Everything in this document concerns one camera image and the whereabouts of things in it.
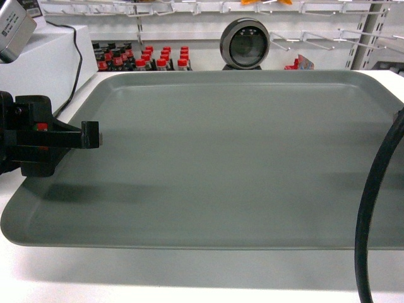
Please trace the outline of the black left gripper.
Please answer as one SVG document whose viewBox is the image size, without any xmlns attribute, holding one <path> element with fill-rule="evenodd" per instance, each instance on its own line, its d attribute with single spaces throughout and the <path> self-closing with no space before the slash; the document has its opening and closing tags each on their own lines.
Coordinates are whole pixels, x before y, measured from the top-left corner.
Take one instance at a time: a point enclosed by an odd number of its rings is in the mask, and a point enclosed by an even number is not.
<svg viewBox="0 0 404 303">
<path fill-rule="evenodd" d="M 80 128 L 67 124 L 52 130 L 52 105 L 43 95 L 12 97 L 1 92 L 1 142 L 23 147 L 20 160 L 25 177 L 50 177 L 70 148 L 100 147 L 98 121 L 82 121 Z"/>
</svg>

